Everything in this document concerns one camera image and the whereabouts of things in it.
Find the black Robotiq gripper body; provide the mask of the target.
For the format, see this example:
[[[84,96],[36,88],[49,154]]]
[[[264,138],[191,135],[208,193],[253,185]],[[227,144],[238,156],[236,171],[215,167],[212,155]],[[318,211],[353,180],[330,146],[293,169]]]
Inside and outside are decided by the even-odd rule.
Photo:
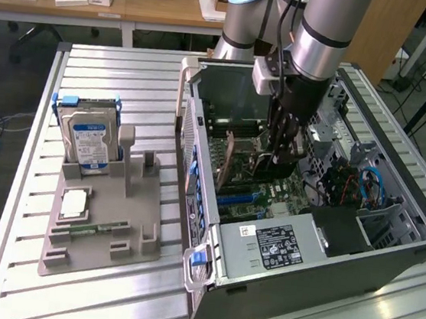
[[[287,76],[284,82],[283,96],[271,101],[270,119],[282,108],[299,121],[299,125],[306,125],[328,91],[330,79],[312,80],[306,76]]]

